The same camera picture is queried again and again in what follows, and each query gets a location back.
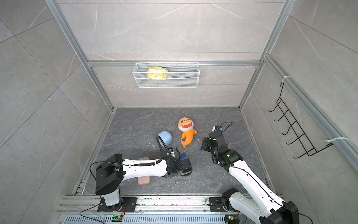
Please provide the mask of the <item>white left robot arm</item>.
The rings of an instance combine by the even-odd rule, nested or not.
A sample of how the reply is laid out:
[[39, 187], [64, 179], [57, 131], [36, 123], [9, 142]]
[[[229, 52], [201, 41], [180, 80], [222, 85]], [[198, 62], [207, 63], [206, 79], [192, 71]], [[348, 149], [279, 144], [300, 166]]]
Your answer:
[[161, 156], [156, 160], [124, 159], [121, 154], [115, 154], [105, 161], [100, 161], [96, 167], [95, 194], [101, 197], [99, 211], [113, 207], [121, 207], [123, 200], [119, 185], [122, 181], [137, 177], [158, 176], [176, 177], [188, 176], [192, 173], [189, 159], [178, 159], [171, 155]]

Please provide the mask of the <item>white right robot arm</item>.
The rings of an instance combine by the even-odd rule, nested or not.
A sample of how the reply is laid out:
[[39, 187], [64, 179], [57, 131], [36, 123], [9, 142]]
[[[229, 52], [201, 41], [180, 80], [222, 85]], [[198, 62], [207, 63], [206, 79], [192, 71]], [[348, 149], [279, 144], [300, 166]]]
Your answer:
[[214, 131], [202, 140], [201, 149], [210, 152], [215, 164], [223, 167], [253, 198], [245, 197], [237, 189], [222, 193], [227, 211], [237, 210], [256, 224], [298, 224], [299, 212], [291, 201], [285, 202], [270, 190], [249, 168], [243, 157], [229, 149], [221, 131]]

